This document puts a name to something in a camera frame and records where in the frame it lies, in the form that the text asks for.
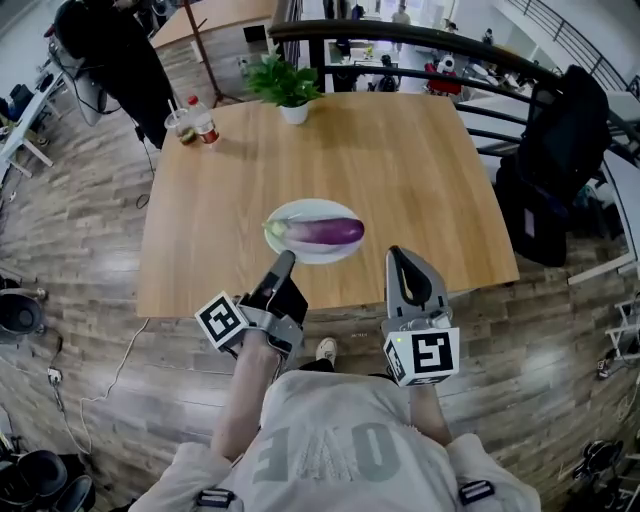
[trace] white pot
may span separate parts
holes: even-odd
[[[307,120],[309,115],[309,103],[300,105],[299,107],[280,106],[280,112],[284,116],[284,120],[289,124],[302,124]]]

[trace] plastic bottle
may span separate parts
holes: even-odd
[[[205,107],[197,96],[190,96],[187,100],[189,103],[189,115],[196,133],[200,136],[200,140],[205,144],[213,144],[218,140],[220,134],[216,130],[211,112]]]

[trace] black bag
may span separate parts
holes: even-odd
[[[564,265],[572,202],[611,144],[609,104],[595,79],[571,66],[558,89],[536,85],[522,143],[496,175],[514,250],[547,266]]]

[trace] wooden table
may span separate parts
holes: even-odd
[[[382,301],[385,254],[423,256],[449,291],[518,279],[485,169],[451,101],[340,93],[305,124],[258,102],[218,108],[216,148],[167,136],[142,245],[138,315],[189,317],[221,290],[252,290],[275,261],[262,222],[278,206],[318,197],[365,224],[360,249],[330,265],[296,265],[310,308]]]
[[[200,32],[271,18],[276,0],[202,0],[191,7]],[[151,40],[157,50],[193,36],[184,7],[178,9]]]

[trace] railing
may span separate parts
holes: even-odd
[[[340,74],[341,76],[352,76],[355,78],[359,75],[372,74],[399,77],[406,76],[422,78],[425,80],[436,79],[438,81],[446,81],[460,84],[465,87],[489,91],[490,93],[506,96],[528,104],[532,102],[530,97],[511,90],[506,86],[494,86],[488,82],[476,81],[460,76],[449,76],[441,73],[396,67],[355,66],[342,65],[341,63],[333,65],[327,64],[325,61],[326,41],[349,39],[392,41],[427,47],[434,50],[444,50],[445,52],[450,52],[456,56],[466,56],[468,58],[475,59],[476,61],[495,64],[505,73],[515,72],[527,79],[533,79],[538,83],[544,84],[545,88],[557,91],[558,95],[562,94],[562,91],[559,89],[561,86],[560,77],[517,55],[479,41],[440,30],[381,21],[299,21],[299,17],[298,20],[290,21],[287,13],[296,12],[292,5],[298,3],[299,0],[279,0],[279,2],[279,7],[272,20],[272,26],[269,29],[269,34],[273,38],[274,42],[280,43],[281,47],[284,46],[285,48],[287,47],[287,44],[291,42],[308,41],[310,66],[318,71],[317,85],[323,92],[325,91],[326,75],[333,75],[335,77],[336,74]],[[468,112],[494,119],[500,119],[510,123],[526,125],[526,120],[518,119],[501,112],[496,112],[486,108],[471,107],[460,103],[456,103],[455,106],[461,112]],[[620,117],[618,117],[614,112],[610,112],[609,114],[609,123],[612,131],[622,131],[630,140],[640,143],[640,135],[634,131],[633,127],[620,119]],[[500,141],[499,143],[491,146],[478,148],[478,153],[485,155],[503,156],[506,152],[513,151],[517,148],[521,141],[519,137],[505,135],[504,133],[493,133],[473,129],[469,129],[468,131],[470,135]]]
[[[507,0],[549,34],[598,81],[604,90],[626,91],[628,85],[607,58],[578,29],[540,0]]]
[[[276,4],[276,12],[272,23],[292,23],[300,21],[302,16],[302,0],[281,0]],[[300,40],[282,41],[280,49],[282,56],[295,68],[298,67],[300,58]]]

